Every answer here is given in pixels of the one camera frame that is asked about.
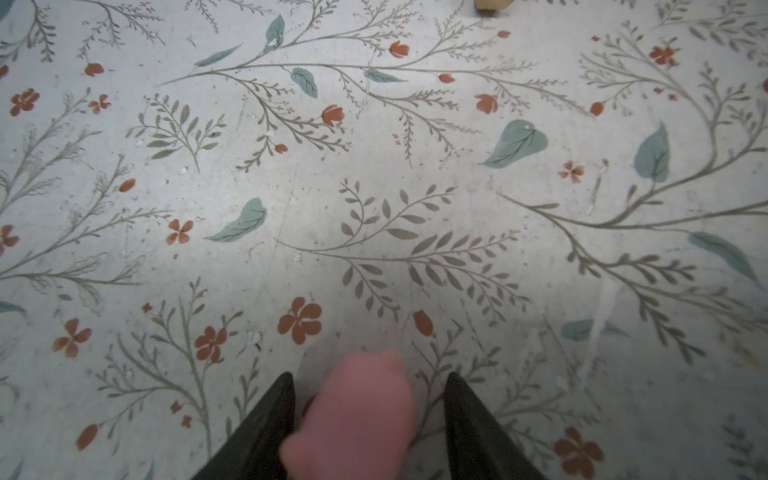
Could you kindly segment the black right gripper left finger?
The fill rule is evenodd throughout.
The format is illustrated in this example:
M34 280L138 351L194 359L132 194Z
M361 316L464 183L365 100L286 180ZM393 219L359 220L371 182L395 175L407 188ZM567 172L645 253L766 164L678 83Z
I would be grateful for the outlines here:
M293 375L281 374L267 389L221 449L193 480L284 480L282 442L294 430L296 393Z

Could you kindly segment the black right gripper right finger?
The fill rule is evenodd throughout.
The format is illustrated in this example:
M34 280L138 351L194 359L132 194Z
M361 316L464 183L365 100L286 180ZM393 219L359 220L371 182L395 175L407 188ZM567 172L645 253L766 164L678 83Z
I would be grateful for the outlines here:
M545 479L456 372L448 376L443 405L453 480Z

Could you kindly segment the pink pig toy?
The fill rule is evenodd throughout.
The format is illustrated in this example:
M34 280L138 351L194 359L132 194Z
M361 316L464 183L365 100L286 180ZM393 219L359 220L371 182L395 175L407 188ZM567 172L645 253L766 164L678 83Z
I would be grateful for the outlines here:
M323 384L280 459L293 479L396 479L415 423L399 355L355 353Z

